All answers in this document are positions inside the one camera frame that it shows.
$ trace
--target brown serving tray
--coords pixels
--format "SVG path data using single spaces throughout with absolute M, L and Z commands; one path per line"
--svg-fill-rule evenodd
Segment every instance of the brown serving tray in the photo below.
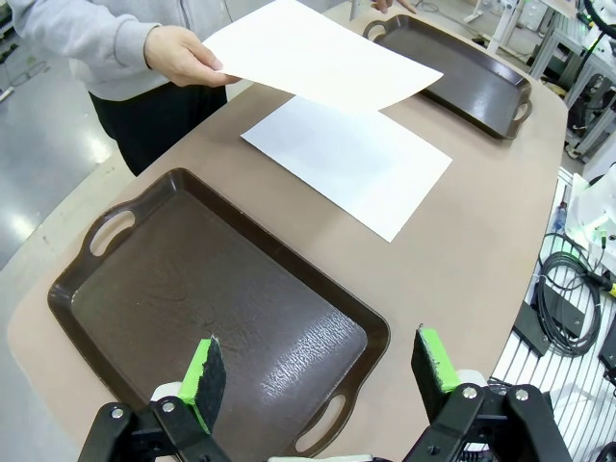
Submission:
M 91 253 L 101 227 L 125 212 L 135 223 Z M 218 336 L 227 387 L 214 436 L 238 461 L 326 447 L 390 337 L 373 310 L 179 168 L 94 222 L 48 302 L 94 371 L 136 408 L 183 378 L 200 339 Z M 339 395 L 333 425 L 297 451 Z
M 375 43 L 443 72 L 422 94 L 497 139 L 513 140 L 530 116 L 530 82 L 454 36 L 405 14 L 366 26 L 380 26 Z

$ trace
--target green tape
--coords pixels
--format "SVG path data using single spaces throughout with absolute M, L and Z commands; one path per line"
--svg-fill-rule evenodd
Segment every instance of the green tape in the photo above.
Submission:
M 192 357 L 191 364 L 186 370 L 186 375 L 184 375 L 184 380 L 182 381 L 182 386 L 180 387 L 180 393 L 178 394 L 178 397 L 192 408 L 194 414 L 199 420 L 199 423 L 208 434 L 210 434 L 211 431 L 203 421 L 203 418 L 197 409 L 195 399 L 199 389 L 199 379 L 203 373 L 205 373 L 205 363 L 208 360 L 208 351 L 210 350 L 211 344 L 212 339 L 201 340 L 199 342 L 196 352 Z
M 441 391 L 449 393 L 455 390 L 455 387 L 460 385 L 458 374 L 453 368 L 453 364 L 447 355 L 445 346 L 439 338 L 436 329 L 420 329 L 420 336 L 427 351 L 432 369 L 435 372 L 436 378 L 439 381 Z

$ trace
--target gray hoodie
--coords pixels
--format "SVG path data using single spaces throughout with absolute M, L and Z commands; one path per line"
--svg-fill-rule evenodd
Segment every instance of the gray hoodie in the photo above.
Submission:
M 201 40 L 230 22 L 224 0 L 9 0 L 13 25 L 71 60 L 73 75 L 102 99 L 123 101 L 167 82 L 148 69 L 153 27 L 184 26 Z

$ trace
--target zipper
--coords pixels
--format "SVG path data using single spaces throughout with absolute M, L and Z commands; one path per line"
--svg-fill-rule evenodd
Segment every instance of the zipper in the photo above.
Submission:
M 191 23 L 189 22 L 189 15 L 186 13 L 186 7 L 184 5 L 184 0 L 180 0 L 180 10 L 182 10 L 182 15 L 184 16 L 184 23 L 187 29 L 191 29 Z

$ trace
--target white paper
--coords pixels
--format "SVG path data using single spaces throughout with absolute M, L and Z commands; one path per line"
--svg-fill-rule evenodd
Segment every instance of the white paper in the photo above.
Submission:
M 348 112 L 391 106 L 443 75 L 295 0 L 276 0 L 203 44 L 222 72 Z
M 391 242 L 451 158 L 381 113 L 295 97 L 243 138 Z

